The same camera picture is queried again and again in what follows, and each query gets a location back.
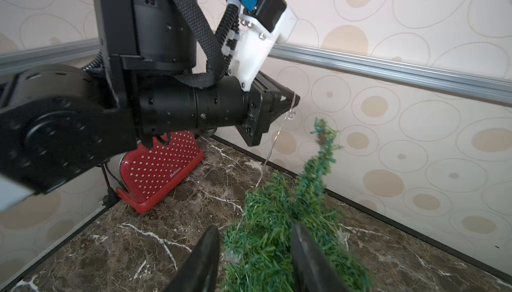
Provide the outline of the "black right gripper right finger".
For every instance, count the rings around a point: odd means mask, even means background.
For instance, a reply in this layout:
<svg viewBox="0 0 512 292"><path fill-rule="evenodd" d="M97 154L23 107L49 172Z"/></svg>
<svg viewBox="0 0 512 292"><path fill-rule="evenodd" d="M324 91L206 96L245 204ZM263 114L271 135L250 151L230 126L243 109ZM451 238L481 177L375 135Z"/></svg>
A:
<svg viewBox="0 0 512 292"><path fill-rule="evenodd" d="M325 257L307 228L296 223L291 231L294 291L351 291Z"/></svg>

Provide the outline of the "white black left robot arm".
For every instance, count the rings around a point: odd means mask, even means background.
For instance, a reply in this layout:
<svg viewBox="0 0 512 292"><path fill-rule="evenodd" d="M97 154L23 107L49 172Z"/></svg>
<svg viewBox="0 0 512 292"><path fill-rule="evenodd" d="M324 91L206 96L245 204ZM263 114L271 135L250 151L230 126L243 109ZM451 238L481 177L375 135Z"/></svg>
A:
<svg viewBox="0 0 512 292"><path fill-rule="evenodd" d="M216 29L197 0L94 0L100 50L1 78L1 209L48 194L174 132L233 126L254 147L300 98L261 71L297 16L285 0L226 0Z"/></svg>

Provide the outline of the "clear string light with bulbs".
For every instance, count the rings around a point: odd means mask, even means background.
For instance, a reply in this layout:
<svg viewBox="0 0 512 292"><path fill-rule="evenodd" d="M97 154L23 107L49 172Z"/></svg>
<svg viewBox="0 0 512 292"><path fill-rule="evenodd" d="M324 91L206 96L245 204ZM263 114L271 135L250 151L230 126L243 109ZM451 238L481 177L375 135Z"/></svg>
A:
<svg viewBox="0 0 512 292"><path fill-rule="evenodd" d="M292 98L292 101L291 101L291 105L290 105L290 108L289 110L285 113L285 117L283 119L283 123L280 125L275 137L273 138L272 140L272 143L271 143L271 149L269 151L269 153L267 154L267 157L265 158L265 161L263 162L263 164L261 165L261 170L260 170L260 177L255 185L255 188L258 188L259 185L261 184L261 182L263 181L263 177L264 177L264 173L265 173L265 166L267 165L267 163L269 162L269 159L270 157L272 156L272 153L273 153L273 149L277 143L277 140L281 134L281 132L283 131L283 127L285 125L286 122L290 121L293 119L293 117L295 116L295 112L294 112L294 105L295 105L295 101L297 99L297 94L296 93L293 93L293 98Z"/></svg>

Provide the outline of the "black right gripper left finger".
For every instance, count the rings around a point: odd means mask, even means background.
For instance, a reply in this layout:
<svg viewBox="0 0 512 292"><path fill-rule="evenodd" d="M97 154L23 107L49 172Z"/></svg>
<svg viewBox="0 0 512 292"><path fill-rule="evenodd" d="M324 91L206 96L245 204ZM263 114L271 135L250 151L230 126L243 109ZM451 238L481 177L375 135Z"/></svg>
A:
<svg viewBox="0 0 512 292"><path fill-rule="evenodd" d="M163 291L215 291L219 257L220 234L218 228L211 225Z"/></svg>

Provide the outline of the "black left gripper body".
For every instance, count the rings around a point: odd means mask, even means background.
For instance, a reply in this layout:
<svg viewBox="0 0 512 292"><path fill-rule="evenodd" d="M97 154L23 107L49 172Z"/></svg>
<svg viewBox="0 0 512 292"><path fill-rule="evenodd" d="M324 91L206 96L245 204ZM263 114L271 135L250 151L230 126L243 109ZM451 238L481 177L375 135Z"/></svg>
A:
<svg viewBox="0 0 512 292"><path fill-rule="evenodd" d="M244 117L236 128L249 147L260 145L270 125L300 101L298 94L263 72L257 74L244 98Z"/></svg>

